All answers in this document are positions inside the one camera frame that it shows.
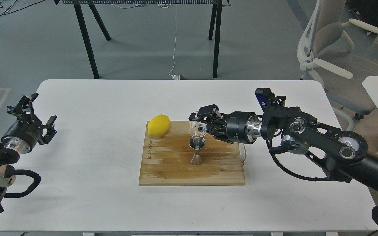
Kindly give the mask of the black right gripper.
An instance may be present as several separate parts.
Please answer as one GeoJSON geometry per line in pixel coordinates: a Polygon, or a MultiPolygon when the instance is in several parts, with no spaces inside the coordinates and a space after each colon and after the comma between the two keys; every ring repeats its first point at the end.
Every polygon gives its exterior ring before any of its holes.
{"type": "Polygon", "coordinates": [[[253,144],[261,136],[262,121],[255,113],[236,111],[221,114],[215,104],[201,107],[196,114],[189,116],[189,121],[209,124],[207,132],[228,143],[253,144]]]}

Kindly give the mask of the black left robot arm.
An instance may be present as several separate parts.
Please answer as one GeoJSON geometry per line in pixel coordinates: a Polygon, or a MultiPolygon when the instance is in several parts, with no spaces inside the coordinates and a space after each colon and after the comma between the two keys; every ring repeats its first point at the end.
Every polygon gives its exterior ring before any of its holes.
{"type": "Polygon", "coordinates": [[[21,198],[30,194],[41,181],[39,174],[30,170],[16,170],[12,165],[16,163],[21,154],[29,153],[36,144],[48,144],[56,135],[54,121],[57,116],[51,116],[46,124],[35,115],[33,102],[37,93],[23,96],[16,106],[8,106],[7,113],[17,117],[17,120],[2,137],[0,142],[0,213],[3,207],[2,198],[21,198]],[[19,175],[33,178],[33,182],[26,191],[21,193],[7,193],[19,175]]]}

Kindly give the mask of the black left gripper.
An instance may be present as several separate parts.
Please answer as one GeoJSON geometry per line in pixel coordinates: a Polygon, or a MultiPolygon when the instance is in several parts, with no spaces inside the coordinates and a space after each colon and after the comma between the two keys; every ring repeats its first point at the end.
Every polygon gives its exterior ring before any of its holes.
{"type": "Polygon", "coordinates": [[[35,115],[32,103],[37,97],[38,94],[33,93],[23,96],[17,105],[7,106],[7,113],[17,117],[17,120],[1,139],[5,148],[13,149],[19,154],[29,153],[37,143],[48,144],[56,135],[56,115],[51,116],[45,125],[42,125],[41,120],[35,115]]]}

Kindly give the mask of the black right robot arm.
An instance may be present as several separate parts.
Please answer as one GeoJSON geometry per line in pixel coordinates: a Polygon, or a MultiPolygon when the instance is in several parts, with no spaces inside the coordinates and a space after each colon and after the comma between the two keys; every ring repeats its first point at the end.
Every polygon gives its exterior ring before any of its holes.
{"type": "Polygon", "coordinates": [[[359,181],[378,192],[378,154],[368,151],[357,133],[318,122],[299,107],[286,107],[285,96],[257,88],[263,115],[253,112],[224,114],[212,104],[191,114],[190,121],[206,124],[209,134],[228,143],[253,144],[258,137],[268,143],[270,154],[303,154],[318,165],[326,178],[296,175],[309,181],[359,181]]]}

